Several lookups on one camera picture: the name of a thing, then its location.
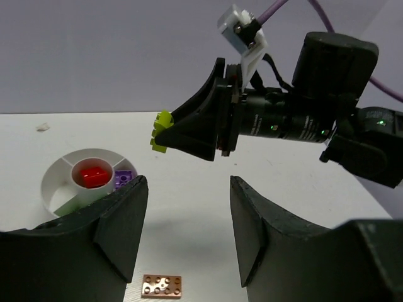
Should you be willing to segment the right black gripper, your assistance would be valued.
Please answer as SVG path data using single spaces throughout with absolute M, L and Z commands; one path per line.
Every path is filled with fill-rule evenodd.
M 220 94 L 228 100 L 224 106 Z M 255 72 L 252 88 L 241 91 L 240 65 L 217 58 L 202 87 L 171 115 L 174 125 L 156 136 L 156 143 L 212 161 L 215 146 L 228 156 L 238 136 L 322 143 L 331 134 L 334 113 L 322 103 L 280 88 L 266 87 Z M 217 138 L 217 126 L 222 120 Z

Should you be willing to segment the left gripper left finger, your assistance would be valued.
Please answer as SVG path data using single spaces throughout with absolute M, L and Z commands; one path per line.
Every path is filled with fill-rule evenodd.
M 148 183 L 127 185 L 32 230 L 1 234 L 2 301 L 122 301 L 132 281 Z

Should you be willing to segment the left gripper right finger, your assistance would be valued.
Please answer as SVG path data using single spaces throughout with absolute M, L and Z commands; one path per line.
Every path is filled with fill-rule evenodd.
M 249 301 L 401 301 L 402 221 L 311 223 L 230 179 L 241 286 Z

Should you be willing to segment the red and lime lego stack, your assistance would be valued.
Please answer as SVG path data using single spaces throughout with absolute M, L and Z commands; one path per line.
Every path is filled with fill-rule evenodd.
M 170 112 L 163 110 L 157 114 L 156 119 L 153 124 L 152 138 L 150 140 L 150 145 L 152 150 L 165 154 L 167 147 L 158 145 L 155 141 L 156 136 L 161 134 L 164 130 L 167 130 L 174 125 L 174 118 Z

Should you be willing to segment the red half-round lego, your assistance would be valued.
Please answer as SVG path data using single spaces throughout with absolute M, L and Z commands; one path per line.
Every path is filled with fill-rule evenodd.
M 110 174 L 101 167 L 91 167 L 79 171 L 80 185 L 92 189 L 104 186 L 110 180 Z

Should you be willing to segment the purple butterfly lego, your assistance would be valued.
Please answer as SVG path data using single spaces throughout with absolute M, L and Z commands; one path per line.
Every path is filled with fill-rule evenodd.
M 133 172 L 130 170 L 115 170 L 115 190 L 126 185 L 133 179 Z

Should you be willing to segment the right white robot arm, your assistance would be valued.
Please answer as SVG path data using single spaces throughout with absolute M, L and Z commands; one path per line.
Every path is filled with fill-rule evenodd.
M 339 33 L 306 34 L 291 83 L 246 89 L 239 65 L 219 58 L 206 83 L 172 112 L 157 115 L 151 145 L 212 161 L 228 156 L 241 135 L 326 143 L 322 162 L 395 188 L 402 184 L 402 113 L 359 108 L 378 59 L 374 43 Z

